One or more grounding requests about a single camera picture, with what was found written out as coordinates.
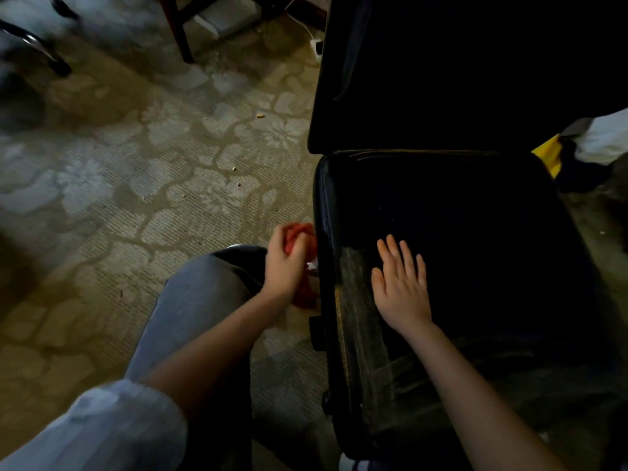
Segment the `jeans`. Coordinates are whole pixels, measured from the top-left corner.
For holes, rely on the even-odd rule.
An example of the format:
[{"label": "jeans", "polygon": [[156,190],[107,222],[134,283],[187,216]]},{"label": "jeans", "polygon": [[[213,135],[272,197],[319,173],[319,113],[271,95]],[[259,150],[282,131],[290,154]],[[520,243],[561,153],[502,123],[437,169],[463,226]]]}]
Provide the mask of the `jeans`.
[{"label": "jeans", "polygon": [[[238,245],[183,265],[157,299],[125,378],[142,378],[257,294],[265,257],[264,248]],[[250,383],[247,356],[189,424],[179,469],[251,469]]]}]

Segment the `sleeve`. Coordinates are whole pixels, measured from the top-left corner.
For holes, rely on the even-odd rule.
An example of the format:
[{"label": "sleeve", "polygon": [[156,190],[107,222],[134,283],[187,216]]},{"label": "sleeve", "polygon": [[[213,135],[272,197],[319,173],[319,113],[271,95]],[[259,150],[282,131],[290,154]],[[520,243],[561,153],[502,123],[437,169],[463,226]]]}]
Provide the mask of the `sleeve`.
[{"label": "sleeve", "polygon": [[185,418],[169,396],[120,380],[83,393],[0,471],[171,471],[186,439]]}]

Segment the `forearm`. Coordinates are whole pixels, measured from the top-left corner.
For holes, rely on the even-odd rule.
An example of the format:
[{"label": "forearm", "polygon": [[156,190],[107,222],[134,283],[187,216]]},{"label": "forearm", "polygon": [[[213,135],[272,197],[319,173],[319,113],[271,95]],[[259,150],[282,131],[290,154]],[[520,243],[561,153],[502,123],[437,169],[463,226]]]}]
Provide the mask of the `forearm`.
[{"label": "forearm", "polygon": [[157,365],[142,383],[170,396],[190,417],[208,393],[253,348],[288,301],[260,292]]},{"label": "forearm", "polygon": [[425,366],[476,471],[564,470],[538,436],[433,324],[406,339]]}]

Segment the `red object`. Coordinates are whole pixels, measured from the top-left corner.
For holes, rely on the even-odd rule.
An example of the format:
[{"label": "red object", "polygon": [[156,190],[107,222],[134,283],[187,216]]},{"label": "red object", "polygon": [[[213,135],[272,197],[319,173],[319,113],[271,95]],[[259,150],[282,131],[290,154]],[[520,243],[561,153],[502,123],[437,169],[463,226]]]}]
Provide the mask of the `red object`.
[{"label": "red object", "polygon": [[[318,243],[316,236],[314,235],[314,225],[312,223],[299,223],[290,227],[286,232],[286,239],[284,240],[284,251],[286,254],[292,253],[294,243],[301,233],[305,233],[309,236],[308,250],[305,253],[305,261],[314,261],[318,254]],[[303,271],[301,282],[296,288],[296,294],[292,303],[300,307],[301,309],[314,309],[316,307],[316,294],[311,290],[310,283],[308,281],[307,267]]]}]

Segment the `open suitcase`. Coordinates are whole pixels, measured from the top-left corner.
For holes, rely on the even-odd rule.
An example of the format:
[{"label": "open suitcase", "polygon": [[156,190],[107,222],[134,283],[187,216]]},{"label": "open suitcase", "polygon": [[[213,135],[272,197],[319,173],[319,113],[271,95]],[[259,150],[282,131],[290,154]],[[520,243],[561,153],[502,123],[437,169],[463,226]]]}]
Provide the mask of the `open suitcase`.
[{"label": "open suitcase", "polygon": [[530,153],[628,105],[620,73],[600,70],[623,36],[616,2],[578,3],[332,0],[308,147],[324,154],[322,324],[349,457],[398,459],[450,433],[373,302],[388,233],[423,254],[435,323],[533,427],[623,393],[624,325]]}]

